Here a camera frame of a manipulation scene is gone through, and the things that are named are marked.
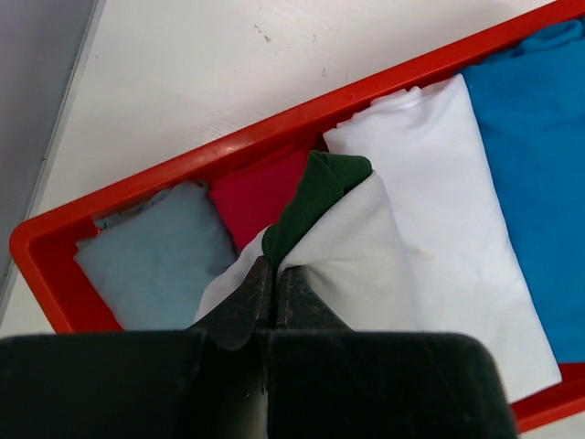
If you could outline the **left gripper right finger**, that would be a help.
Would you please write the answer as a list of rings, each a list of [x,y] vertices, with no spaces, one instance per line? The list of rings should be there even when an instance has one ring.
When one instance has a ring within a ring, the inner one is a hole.
[[[309,285],[303,267],[291,267],[282,272],[273,298],[275,329],[351,331]]]

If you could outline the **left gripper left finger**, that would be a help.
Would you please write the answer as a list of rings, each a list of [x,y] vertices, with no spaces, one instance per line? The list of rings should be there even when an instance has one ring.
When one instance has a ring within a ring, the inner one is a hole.
[[[237,351],[248,343],[256,330],[272,327],[272,293],[273,269],[260,256],[242,284],[191,329],[205,331],[221,349]]]

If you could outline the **cream and green t-shirt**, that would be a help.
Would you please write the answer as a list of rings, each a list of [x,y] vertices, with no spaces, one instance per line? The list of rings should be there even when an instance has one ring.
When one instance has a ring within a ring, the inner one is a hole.
[[[421,329],[414,275],[388,194],[363,156],[311,152],[293,199],[210,283],[196,319],[225,302],[259,257],[278,281],[300,269],[354,330]]]

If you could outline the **red plastic tray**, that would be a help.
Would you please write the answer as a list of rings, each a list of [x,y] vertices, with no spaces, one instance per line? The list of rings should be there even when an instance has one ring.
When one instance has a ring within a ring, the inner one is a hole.
[[[54,332],[1,345],[1,432],[15,438],[514,438],[566,408],[561,380],[511,402],[488,348],[430,331],[125,330],[75,261],[102,221],[180,183],[207,187],[329,130],[375,99],[463,76],[539,30],[582,19],[556,1],[355,82],[20,224],[10,251]]]

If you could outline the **grey rolled t-shirt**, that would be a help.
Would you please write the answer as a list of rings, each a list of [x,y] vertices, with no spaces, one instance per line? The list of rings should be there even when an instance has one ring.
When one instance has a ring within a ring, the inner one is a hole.
[[[125,330],[191,326],[206,288],[237,258],[201,183],[180,183],[101,224],[75,261]]]

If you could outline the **magenta rolled t-shirt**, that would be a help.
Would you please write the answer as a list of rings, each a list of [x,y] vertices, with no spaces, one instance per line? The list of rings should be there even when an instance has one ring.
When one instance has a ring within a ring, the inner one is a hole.
[[[310,145],[289,145],[211,184],[208,195],[238,251],[274,223],[293,199]]]

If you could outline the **white rolled t-shirt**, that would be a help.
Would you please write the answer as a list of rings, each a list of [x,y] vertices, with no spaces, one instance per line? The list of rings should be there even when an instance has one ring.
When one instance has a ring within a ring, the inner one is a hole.
[[[508,237],[462,75],[375,99],[324,135],[384,182],[424,329],[476,338],[511,402],[561,373]]]

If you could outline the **blue rolled t-shirt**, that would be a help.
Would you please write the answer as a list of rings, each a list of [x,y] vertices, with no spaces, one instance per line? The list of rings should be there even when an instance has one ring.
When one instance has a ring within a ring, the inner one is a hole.
[[[584,22],[463,69],[495,190],[556,359],[584,359]]]

